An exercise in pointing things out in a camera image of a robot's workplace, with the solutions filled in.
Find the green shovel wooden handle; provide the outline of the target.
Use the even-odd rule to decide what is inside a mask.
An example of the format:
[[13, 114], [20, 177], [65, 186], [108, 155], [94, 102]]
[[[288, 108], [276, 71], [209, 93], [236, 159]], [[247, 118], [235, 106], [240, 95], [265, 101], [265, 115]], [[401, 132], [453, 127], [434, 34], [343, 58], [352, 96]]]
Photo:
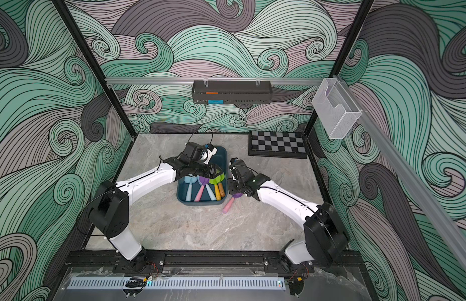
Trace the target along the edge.
[[225, 197], [225, 190], [224, 190], [224, 186], [223, 186], [223, 184], [222, 184], [222, 182], [223, 182], [224, 179], [225, 179], [225, 175], [222, 174], [222, 175], [220, 176], [220, 179], [218, 180], [219, 193], [220, 193], [220, 196], [221, 196], [222, 198]]

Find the green shovel yellow handle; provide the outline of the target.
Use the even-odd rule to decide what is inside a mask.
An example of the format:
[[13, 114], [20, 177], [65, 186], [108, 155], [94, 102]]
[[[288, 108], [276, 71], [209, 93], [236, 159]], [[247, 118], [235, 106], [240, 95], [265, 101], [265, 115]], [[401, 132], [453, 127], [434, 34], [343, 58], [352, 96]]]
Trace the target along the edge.
[[212, 184], [214, 186], [214, 188], [215, 188], [215, 199], [217, 201], [220, 201], [221, 200], [221, 195], [220, 195], [218, 180], [216, 178], [215, 179], [210, 179], [209, 183]]

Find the purple shovel pink handle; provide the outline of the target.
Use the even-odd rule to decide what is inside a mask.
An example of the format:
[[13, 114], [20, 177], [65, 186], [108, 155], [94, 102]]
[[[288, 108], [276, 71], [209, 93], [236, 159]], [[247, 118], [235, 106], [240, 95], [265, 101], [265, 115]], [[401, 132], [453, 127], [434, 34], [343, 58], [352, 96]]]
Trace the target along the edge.
[[226, 203], [226, 205], [223, 207], [222, 209], [222, 213], [223, 214], [227, 214], [230, 210], [230, 208], [232, 207], [232, 205], [234, 204], [234, 201], [238, 198], [240, 198], [243, 194], [242, 193], [235, 193], [231, 196], [231, 198], [228, 200], [228, 202]]
[[198, 177], [198, 183], [200, 184], [200, 188], [199, 188], [199, 191], [197, 192], [197, 195], [194, 199], [195, 202], [199, 202], [202, 198], [202, 194], [204, 192], [204, 189], [206, 187], [206, 185], [209, 183], [209, 178], [205, 178], [203, 176], [199, 176]]

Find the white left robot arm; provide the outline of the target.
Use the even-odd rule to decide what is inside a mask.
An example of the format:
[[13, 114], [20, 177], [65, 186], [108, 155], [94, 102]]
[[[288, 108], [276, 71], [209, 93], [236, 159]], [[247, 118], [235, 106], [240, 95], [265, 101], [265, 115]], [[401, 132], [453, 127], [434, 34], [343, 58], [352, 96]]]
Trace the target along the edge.
[[214, 178], [222, 169], [211, 162], [217, 153], [213, 144], [185, 144], [177, 156], [161, 159], [159, 165], [133, 178], [100, 184], [87, 217], [116, 251], [135, 269], [146, 265], [146, 250], [130, 229], [130, 207], [143, 196], [185, 176]]

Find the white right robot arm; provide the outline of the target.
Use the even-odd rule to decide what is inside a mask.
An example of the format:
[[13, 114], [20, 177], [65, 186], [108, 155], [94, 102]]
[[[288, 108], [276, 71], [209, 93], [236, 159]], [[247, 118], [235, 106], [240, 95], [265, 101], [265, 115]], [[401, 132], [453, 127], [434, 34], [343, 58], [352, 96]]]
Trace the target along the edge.
[[270, 177], [255, 172], [238, 158], [230, 160], [229, 193], [242, 193], [279, 210], [298, 224], [304, 238], [291, 240], [280, 252], [285, 268], [312, 262], [329, 267], [348, 244], [346, 228], [335, 207], [316, 204], [280, 187]]

